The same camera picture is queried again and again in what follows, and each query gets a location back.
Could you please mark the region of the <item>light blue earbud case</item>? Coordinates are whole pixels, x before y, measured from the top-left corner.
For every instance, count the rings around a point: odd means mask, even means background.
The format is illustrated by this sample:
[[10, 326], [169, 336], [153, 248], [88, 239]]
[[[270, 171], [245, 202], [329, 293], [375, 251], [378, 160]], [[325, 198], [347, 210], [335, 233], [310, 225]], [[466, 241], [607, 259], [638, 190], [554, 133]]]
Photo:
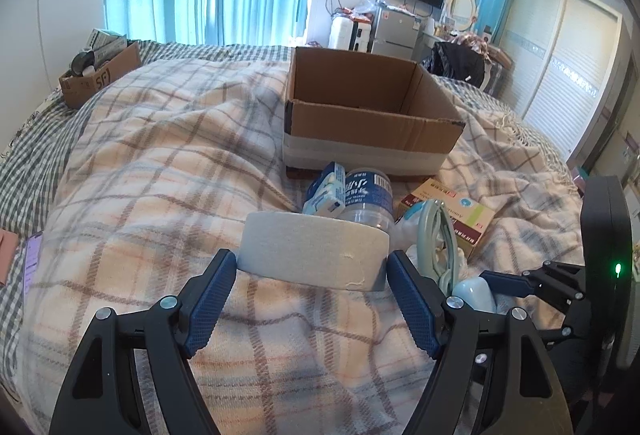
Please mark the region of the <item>light blue earbud case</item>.
[[451, 292], [452, 296], [459, 297], [467, 303], [474, 311], [495, 314], [497, 305], [494, 294], [487, 281], [482, 277], [473, 277], [459, 281]]

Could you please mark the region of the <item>beige medicine box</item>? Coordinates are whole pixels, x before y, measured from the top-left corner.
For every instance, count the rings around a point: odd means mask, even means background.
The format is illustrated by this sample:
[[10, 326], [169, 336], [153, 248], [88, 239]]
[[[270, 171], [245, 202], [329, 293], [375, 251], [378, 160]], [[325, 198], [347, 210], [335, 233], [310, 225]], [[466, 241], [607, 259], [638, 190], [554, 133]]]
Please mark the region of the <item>beige medicine box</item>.
[[495, 212], [466, 194], [451, 190], [434, 178], [428, 178], [399, 201], [396, 221], [405, 215], [411, 217], [418, 211], [416, 207], [426, 200], [438, 200], [445, 204], [454, 225], [458, 245], [465, 256], [470, 257], [487, 233]]

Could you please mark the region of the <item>clear dental floss jar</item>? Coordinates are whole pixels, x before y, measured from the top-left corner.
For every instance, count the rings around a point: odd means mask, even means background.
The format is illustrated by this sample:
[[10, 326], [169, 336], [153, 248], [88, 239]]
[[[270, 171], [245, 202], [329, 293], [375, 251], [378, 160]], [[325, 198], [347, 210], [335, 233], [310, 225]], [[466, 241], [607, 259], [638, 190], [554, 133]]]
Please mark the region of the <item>clear dental floss jar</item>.
[[344, 221], [368, 225], [388, 233], [393, 224], [393, 189], [377, 169], [353, 169], [346, 175]]

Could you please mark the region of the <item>grey tape roll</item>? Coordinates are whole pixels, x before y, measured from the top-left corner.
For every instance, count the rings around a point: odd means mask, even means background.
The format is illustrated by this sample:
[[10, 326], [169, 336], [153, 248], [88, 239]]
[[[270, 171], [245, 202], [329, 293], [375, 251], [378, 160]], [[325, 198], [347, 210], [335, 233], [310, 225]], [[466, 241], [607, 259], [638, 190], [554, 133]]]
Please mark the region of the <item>grey tape roll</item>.
[[236, 263], [253, 275], [312, 287], [379, 292], [390, 236], [341, 219], [284, 212], [247, 216]]

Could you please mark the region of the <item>small blue white box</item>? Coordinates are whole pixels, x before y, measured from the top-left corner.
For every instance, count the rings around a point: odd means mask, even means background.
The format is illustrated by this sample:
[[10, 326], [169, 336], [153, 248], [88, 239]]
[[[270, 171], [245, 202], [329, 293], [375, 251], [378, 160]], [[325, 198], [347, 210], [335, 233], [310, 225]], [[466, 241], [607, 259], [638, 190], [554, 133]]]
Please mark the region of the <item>small blue white box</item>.
[[345, 208], [345, 186], [344, 166], [329, 163], [307, 189], [302, 213], [337, 218]]

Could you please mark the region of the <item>white cloud star toy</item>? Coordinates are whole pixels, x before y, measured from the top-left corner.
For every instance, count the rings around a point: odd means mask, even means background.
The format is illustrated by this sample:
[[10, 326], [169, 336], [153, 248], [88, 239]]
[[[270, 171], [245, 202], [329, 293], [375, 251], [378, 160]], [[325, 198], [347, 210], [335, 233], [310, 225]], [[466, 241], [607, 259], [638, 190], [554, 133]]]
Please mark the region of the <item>white cloud star toy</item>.
[[414, 204], [396, 221], [392, 234], [395, 249], [406, 251], [418, 243], [420, 218], [426, 204], [427, 201]]

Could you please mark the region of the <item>plaid blanket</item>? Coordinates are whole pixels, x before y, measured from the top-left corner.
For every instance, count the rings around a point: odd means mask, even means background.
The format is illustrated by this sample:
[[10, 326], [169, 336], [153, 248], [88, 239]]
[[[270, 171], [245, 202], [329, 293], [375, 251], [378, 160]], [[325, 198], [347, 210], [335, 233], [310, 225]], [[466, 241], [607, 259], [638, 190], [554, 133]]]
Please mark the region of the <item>plaid blanket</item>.
[[102, 308], [144, 311], [217, 251], [239, 270], [190, 366], [225, 434], [398, 434], [434, 363], [417, 348], [371, 229], [302, 212], [285, 172], [288, 65], [162, 61], [80, 121], [43, 225], [13, 379], [50, 429], [81, 337]]

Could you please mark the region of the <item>checkered bed sheet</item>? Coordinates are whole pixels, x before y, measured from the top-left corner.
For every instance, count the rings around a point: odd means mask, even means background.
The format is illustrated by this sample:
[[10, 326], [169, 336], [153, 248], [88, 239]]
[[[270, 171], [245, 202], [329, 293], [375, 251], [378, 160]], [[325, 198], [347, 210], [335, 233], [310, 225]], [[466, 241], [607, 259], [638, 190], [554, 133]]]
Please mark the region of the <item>checkered bed sheet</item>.
[[72, 110], [53, 91], [1, 153], [1, 227], [17, 235], [8, 279], [1, 285], [1, 385], [16, 395], [16, 348], [23, 321], [26, 242], [46, 225], [70, 152], [93, 105]]

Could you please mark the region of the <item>large open cardboard box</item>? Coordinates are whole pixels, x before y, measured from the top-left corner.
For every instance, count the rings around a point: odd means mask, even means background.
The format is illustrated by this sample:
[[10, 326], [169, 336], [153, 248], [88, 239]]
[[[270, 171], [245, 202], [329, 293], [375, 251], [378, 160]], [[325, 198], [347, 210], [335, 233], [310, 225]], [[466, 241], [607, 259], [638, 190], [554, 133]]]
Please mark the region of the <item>large open cardboard box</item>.
[[292, 53], [282, 146], [292, 176], [336, 162], [422, 180], [439, 171], [464, 128], [436, 78], [416, 62], [328, 48]]

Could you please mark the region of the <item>black bag on chair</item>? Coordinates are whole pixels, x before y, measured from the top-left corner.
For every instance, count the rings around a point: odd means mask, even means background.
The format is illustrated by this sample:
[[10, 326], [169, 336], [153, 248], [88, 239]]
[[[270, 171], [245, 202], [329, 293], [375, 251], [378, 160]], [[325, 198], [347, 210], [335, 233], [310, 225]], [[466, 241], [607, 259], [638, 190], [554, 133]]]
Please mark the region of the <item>black bag on chair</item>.
[[437, 42], [425, 62], [428, 72], [451, 80], [462, 80], [480, 88], [485, 78], [484, 58], [464, 45]]

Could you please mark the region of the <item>white sliding wardrobe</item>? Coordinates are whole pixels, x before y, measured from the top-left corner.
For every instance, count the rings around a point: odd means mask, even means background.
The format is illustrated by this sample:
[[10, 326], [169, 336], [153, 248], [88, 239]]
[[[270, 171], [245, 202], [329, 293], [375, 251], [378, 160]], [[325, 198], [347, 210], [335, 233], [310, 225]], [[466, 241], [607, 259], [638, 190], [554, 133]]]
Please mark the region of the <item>white sliding wardrobe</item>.
[[573, 158], [610, 91], [623, 18], [600, 0], [513, 0], [499, 99]]

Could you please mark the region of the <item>silver mini fridge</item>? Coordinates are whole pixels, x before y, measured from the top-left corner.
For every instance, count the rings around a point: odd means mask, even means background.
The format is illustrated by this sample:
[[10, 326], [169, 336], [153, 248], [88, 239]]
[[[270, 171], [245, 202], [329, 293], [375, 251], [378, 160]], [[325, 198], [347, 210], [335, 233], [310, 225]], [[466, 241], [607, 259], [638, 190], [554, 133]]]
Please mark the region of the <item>silver mini fridge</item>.
[[371, 54], [410, 60], [422, 21], [409, 13], [378, 7], [372, 26]]

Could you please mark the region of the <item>oval white mirror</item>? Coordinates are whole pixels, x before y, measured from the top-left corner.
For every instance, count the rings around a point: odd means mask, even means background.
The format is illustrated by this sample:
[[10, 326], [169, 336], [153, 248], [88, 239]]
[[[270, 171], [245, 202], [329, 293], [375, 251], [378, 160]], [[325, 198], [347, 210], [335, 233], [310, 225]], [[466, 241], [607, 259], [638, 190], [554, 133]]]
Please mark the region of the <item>oval white mirror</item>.
[[472, 28], [476, 19], [475, 0], [447, 0], [447, 14], [457, 31]]

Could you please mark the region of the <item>small cardboard box with items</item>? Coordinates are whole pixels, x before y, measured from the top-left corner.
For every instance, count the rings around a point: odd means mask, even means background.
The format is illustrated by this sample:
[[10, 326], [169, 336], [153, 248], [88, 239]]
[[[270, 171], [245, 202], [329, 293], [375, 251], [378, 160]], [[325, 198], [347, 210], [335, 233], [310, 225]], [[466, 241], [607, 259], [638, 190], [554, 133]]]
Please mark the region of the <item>small cardboard box with items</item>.
[[126, 35], [94, 28], [58, 78], [63, 99], [70, 109], [80, 109], [89, 99], [115, 80], [141, 65], [138, 43]]

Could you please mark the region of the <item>white suitcase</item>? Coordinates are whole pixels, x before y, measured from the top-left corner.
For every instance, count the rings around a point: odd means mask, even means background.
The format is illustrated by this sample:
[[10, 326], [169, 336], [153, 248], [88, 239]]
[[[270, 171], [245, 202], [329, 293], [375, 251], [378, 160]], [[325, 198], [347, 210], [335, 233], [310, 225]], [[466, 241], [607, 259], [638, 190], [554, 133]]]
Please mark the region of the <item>white suitcase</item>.
[[352, 50], [354, 35], [357, 33], [358, 23], [350, 17], [336, 16], [332, 19], [329, 43], [330, 49]]

